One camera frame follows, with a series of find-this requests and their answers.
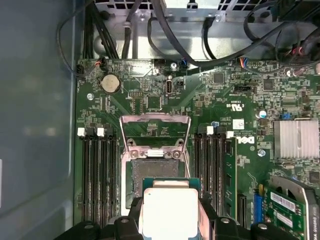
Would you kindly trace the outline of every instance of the motherboard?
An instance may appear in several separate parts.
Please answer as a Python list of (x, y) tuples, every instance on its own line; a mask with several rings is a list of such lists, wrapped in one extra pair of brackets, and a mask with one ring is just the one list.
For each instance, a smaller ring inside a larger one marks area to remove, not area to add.
[(319, 113), (313, 67), (254, 74), (232, 61), (189, 75), (185, 62), (106, 60), (77, 79), (74, 223), (105, 226), (127, 214), (145, 177), (199, 178), (199, 197), (218, 215), (293, 231), (295, 218), (308, 218), (305, 205), (270, 181), (285, 177), (320, 194)]

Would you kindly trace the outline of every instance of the heatsink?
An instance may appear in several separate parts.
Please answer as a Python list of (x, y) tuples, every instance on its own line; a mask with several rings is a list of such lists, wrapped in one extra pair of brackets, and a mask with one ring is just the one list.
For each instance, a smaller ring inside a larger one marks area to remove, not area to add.
[(273, 130), (275, 158), (320, 157), (318, 120), (275, 121)]

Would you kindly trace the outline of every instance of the silver heatsink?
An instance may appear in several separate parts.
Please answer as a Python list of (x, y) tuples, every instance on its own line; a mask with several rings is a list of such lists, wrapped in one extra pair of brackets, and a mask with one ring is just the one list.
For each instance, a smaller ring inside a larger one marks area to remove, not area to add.
[(319, 158), (318, 120), (275, 121), (275, 158)]

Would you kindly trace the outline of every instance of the screw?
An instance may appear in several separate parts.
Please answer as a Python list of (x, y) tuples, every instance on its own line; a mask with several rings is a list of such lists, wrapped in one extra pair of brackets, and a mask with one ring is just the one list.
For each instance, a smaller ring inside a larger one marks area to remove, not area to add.
[(171, 70), (173, 70), (173, 71), (177, 70), (177, 67), (178, 67), (178, 65), (177, 65), (177, 63), (175, 63), (175, 62), (172, 62), (172, 63), (170, 64), (170, 68), (171, 68)]
[(174, 151), (172, 153), (172, 156), (173, 156), (173, 158), (178, 159), (178, 158), (180, 158), (180, 152), (179, 151)]
[(224, 224), (228, 224), (230, 223), (230, 220), (228, 218), (223, 217), (221, 218), (221, 222), (223, 222)]
[(145, 16), (144, 14), (141, 14), (141, 15), (140, 15), (140, 20), (141, 20), (141, 21), (146, 20), (146, 16)]
[(139, 152), (137, 150), (133, 150), (130, 152), (130, 156), (133, 159), (136, 159), (137, 157), (139, 157)]
[(88, 99), (88, 100), (90, 100), (90, 101), (92, 101), (93, 99), (94, 99), (94, 95), (92, 94), (92, 93), (88, 93), (87, 95), (86, 95), (86, 98)]
[(218, 23), (221, 20), (221, 16), (220, 15), (215, 15), (214, 20)]
[(258, 224), (258, 228), (260, 228), (262, 230), (267, 230), (268, 229), (267, 225), (262, 224), (262, 223)]
[(259, 157), (264, 157), (266, 155), (266, 151), (265, 150), (263, 150), (263, 149), (259, 149), (258, 150), (258, 156)]
[(89, 225), (85, 225), (85, 226), (84, 226), (84, 228), (85, 228), (85, 229), (92, 229), (93, 227), (94, 227), (94, 226), (93, 226), (93, 225), (91, 225), (91, 224), (89, 224)]

